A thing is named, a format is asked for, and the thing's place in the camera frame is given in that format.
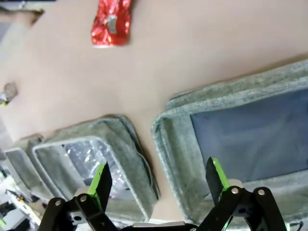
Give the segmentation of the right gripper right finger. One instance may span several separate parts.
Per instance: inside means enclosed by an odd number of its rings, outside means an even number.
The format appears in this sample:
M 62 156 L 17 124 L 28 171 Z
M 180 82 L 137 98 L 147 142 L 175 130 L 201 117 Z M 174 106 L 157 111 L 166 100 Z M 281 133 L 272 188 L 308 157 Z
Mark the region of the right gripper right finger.
M 244 218 L 251 231 L 286 230 L 269 188 L 258 187 L 249 192 L 230 185 L 217 158 L 208 158 L 205 169 L 214 207 L 197 227 L 198 231 L 224 231 L 234 217 Z

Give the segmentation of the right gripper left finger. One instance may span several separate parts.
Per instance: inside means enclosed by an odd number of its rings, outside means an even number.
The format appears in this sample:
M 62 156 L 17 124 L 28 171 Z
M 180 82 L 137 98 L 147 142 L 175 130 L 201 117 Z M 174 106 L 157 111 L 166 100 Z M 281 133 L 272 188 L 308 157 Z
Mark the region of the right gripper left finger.
M 100 164 L 87 193 L 66 201 L 54 197 L 42 218 L 43 231 L 75 231 L 80 224 L 88 224 L 93 231 L 114 231 L 116 226 L 106 215 L 112 187 L 107 163 Z

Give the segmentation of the white sweater person left hand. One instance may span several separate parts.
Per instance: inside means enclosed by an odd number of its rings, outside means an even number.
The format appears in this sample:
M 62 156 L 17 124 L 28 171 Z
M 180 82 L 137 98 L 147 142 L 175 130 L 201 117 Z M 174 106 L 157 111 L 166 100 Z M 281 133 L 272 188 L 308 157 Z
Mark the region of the white sweater person left hand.
M 24 25 L 33 25 L 43 14 L 44 10 L 9 10 L 0 8 L 1 23 L 20 23 Z

